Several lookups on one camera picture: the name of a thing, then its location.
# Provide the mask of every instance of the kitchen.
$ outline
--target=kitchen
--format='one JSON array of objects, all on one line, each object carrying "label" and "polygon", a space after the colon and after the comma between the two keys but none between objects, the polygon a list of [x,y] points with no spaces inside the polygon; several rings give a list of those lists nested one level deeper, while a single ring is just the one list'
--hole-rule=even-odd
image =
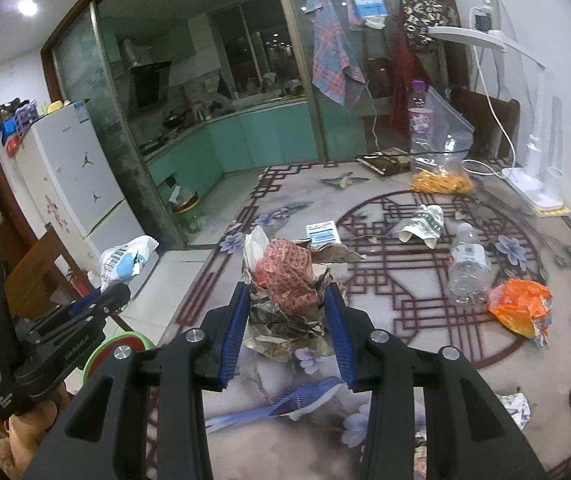
[{"label": "kitchen", "polygon": [[319,159],[280,0],[104,0],[98,16],[163,202],[177,186],[200,198],[188,245],[217,243],[260,169]]}]

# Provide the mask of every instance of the white refrigerator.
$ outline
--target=white refrigerator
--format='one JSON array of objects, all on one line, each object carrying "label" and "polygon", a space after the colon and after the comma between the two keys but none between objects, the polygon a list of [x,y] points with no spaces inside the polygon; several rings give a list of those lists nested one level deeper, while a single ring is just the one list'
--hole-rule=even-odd
[{"label": "white refrigerator", "polygon": [[[77,264],[99,273],[99,257],[144,230],[108,165],[83,102],[57,110],[33,124],[15,155],[41,216],[52,223]],[[159,255],[130,283],[136,295]]]}]

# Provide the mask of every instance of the table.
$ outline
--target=table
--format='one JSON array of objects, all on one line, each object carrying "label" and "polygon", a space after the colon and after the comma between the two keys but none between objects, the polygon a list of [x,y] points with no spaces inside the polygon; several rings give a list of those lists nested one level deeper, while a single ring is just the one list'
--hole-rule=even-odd
[{"label": "table", "polygon": [[[367,178],[346,189],[320,181]],[[293,203],[312,202],[272,226],[276,235],[305,237],[305,226],[333,219],[344,243],[367,259],[350,264],[345,280],[351,306],[370,314],[384,328],[415,348],[437,351],[460,348],[495,391],[521,388],[534,406],[524,434],[552,478],[562,478],[571,466],[571,221],[538,218],[502,180],[475,181],[472,196],[455,197],[409,191],[409,174],[383,178],[356,162],[295,164],[268,168],[243,208],[239,230],[249,232],[259,214]],[[419,203],[438,204],[445,227],[434,250],[417,238],[407,244],[385,233],[408,218]],[[495,284],[516,276],[547,283],[553,293],[553,323],[549,349],[509,332],[488,312],[466,313],[447,304],[447,259],[460,221],[480,232],[491,260]],[[500,234],[517,238],[526,248],[527,269],[521,271],[494,249]],[[198,326],[205,313],[227,304],[242,268],[242,251],[214,252],[179,305],[162,338]],[[269,406],[295,386],[338,376],[334,357],[324,358],[307,374],[299,360],[277,363],[242,348],[239,375],[222,394],[204,393],[206,419]],[[421,401],[421,392],[416,392]],[[342,385],[314,412],[291,420],[286,416],[214,431],[208,436],[216,479],[352,479],[357,478],[361,444],[345,434],[344,421],[369,402],[369,394],[353,394]],[[156,411],[148,428],[149,478],[155,478]]]}]

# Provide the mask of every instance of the white desk lamp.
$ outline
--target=white desk lamp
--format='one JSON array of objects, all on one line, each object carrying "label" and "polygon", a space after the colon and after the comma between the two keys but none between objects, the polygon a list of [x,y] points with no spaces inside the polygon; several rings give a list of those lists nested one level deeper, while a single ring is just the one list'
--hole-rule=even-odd
[{"label": "white desk lamp", "polygon": [[501,30],[481,32],[472,28],[462,27],[430,27],[428,28],[428,33],[433,38],[440,40],[491,48],[501,52],[506,52],[506,47],[509,46],[532,59],[540,67],[536,105],[534,108],[534,128],[527,144],[528,152],[525,165],[523,168],[505,168],[501,173],[510,185],[537,209],[549,211],[563,207],[563,200],[558,191],[561,172],[556,168],[548,168],[545,184],[539,179],[541,156],[543,155],[540,143],[545,107],[545,63],[534,52],[511,40]]}]

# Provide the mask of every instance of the metal screw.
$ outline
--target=metal screw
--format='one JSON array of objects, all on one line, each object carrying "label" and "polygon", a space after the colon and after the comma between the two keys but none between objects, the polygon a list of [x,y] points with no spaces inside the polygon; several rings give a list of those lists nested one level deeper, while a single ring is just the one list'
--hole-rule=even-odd
[{"label": "metal screw", "polygon": [[200,330],[198,328],[191,328],[190,330],[188,330],[186,332],[186,339],[190,343],[198,343],[205,336],[206,336],[206,334],[204,333],[204,331]]},{"label": "metal screw", "polygon": [[461,353],[453,346],[446,346],[441,350],[441,354],[450,361],[456,361],[461,356]]},{"label": "metal screw", "polygon": [[131,353],[132,353],[132,349],[130,348],[130,346],[121,345],[121,346],[118,346],[117,348],[115,348],[113,355],[117,359],[125,359],[126,357],[130,357]]},{"label": "metal screw", "polygon": [[374,330],[370,334],[370,339],[375,343],[387,343],[390,340],[390,334],[385,330]]}]

